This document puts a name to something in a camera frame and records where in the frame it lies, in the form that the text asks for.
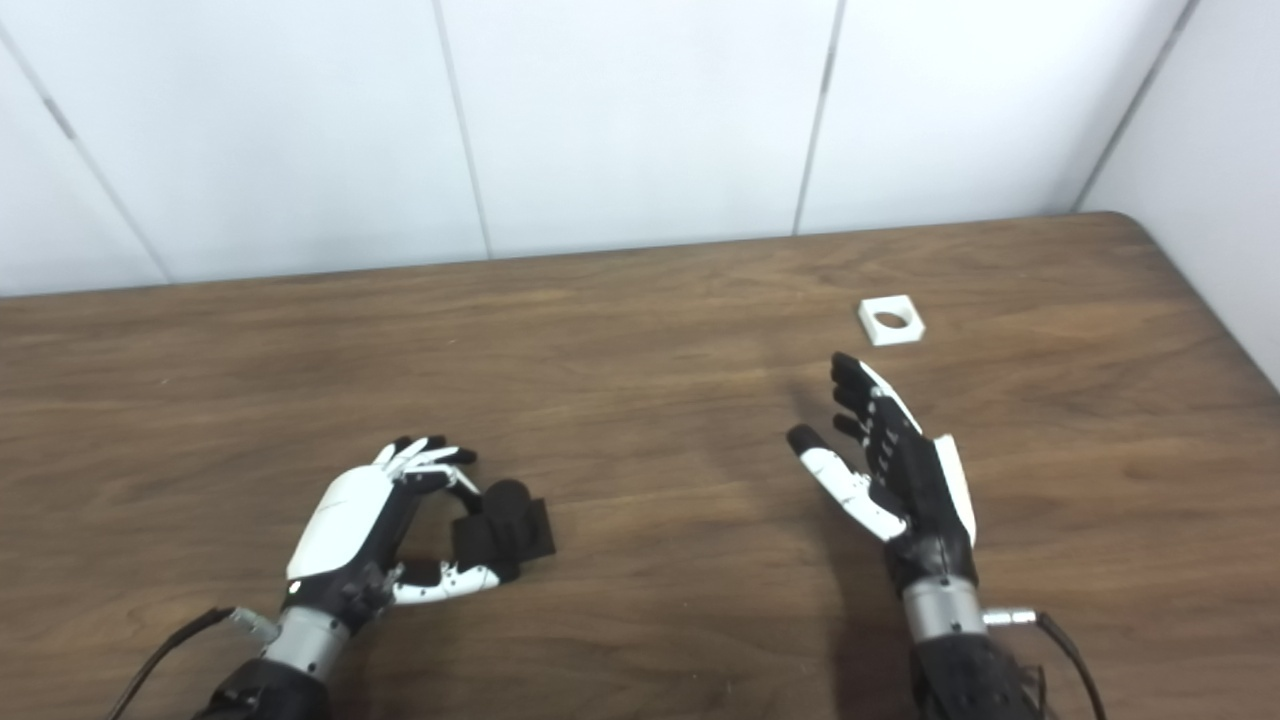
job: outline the table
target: table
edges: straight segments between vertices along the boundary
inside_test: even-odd
[[[869,347],[858,301],[904,292],[924,341]],[[826,427],[837,348],[956,436],[984,601],[1052,611],[1114,717],[1276,707],[1280,400],[1097,214],[5,300],[5,715],[97,716],[189,618],[275,609],[328,482],[445,432],[559,553],[361,633],[340,717],[910,717],[878,548],[782,439]],[[407,553],[444,547],[433,502]],[[205,633],[131,717],[255,651]]]

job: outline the fingertip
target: fingertip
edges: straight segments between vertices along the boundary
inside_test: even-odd
[[[827,441],[822,439],[818,430],[809,425],[796,425],[787,430],[787,445],[791,446],[791,452],[795,452],[796,456],[804,455],[815,447],[831,450],[831,446],[827,445]]]
[[[837,352],[831,359],[831,379],[837,386],[864,396],[870,389],[870,386],[876,383],[863,372],[863,368],[865,365],[861,360],[844,352]]]
[[[408,443],[408,447],[396,454],[397,457],[412,457],[422,450],[426,448],[426,438],[416,439]]]
[[[378,455],[374,456],[374,465],[381,465],[389,461],[394,456],[396,456],[396,443],[392,442],[390,445],[387,445],[378,451]]]

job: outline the white block with hole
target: white block with hole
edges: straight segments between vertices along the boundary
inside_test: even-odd
[[[901,318],[905,323],[901,328],[893,328],[876,319],[876,315],[888,314]],[[858,306],[858,316],[867,329],[867,337],[872,345],[900,345],[904,342],[916,342],[924,337],[924,320],[915,311],[911,297],[906,295],[893,295],[890,297],[869,297]]]

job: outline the white wall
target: white wall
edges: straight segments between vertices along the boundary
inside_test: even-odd
[[[0,295],[165,282],[0,47]]]
[[[1280,387],[1280,4],[1201,3],[1087,210],[1142,223]]]
[[[1065,213],[1184,0],[854,0],[801,232]]]
[[[449,0],[495,255],[791,232],[836,0]]]
[[[0,0],[175,281],[485,256],[429,3]]]
[[[0,0],[32,78],[0,102],[38,123],[38,87],[78,136],[45,113],[69,147],[0,167],[52,178],[0,268],[17,293],[1065,210],[1183,1]],[[120,217],[68,219],[59,183]]]

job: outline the cable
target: cable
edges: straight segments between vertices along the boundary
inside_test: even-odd
[[[234,607],[214,607],[200,618],[196,618],[191,623],[178,628],[174,634],[169,635],[169,639],[160,643],[160,647],[157,647],[156,651],[151,653],[151,657],[142,664],[142,667],[134,673],[133,679],[124,687],[124,692],[120,693],[120,698],[115,701],[115,706],[111,707],[111,711],[106,714],[105,720],[119,720],[120,715],[124,714],[124,708],[128,707],[129,701],[133,700],[133,696],[138,693],[138,688],[141,688],[142,683],[146,682],[147,675],[156,669],[156,665],[160,664],[165,655],[169,655],[170,650],[187,642],[201,630],[212,628],[214,625],[221,623],[234,610]]]
[[[1093,682],[1093,675],[1089,674],[1089,667],[1084,664],[1084,657],[1080,655],[1079,648],[1075,647],[1075,643],[1071,642],[1071,638],[1048,616],[1048,612],[1037,612],[1036,625],[1041,630],[1044,630],[1046,635],[1053,638],[1057,647],[1062,648],[1062,652],[1071,659],[1076,673],[1080,674],[1080,682],[1084,683],[1084,692],[1089,693],[1089,705],[1093,706],[1093,716],[1097,720],[1107,720],[1107,710],[1102,707],[1102,696],[1098,694],[1098,685]]]

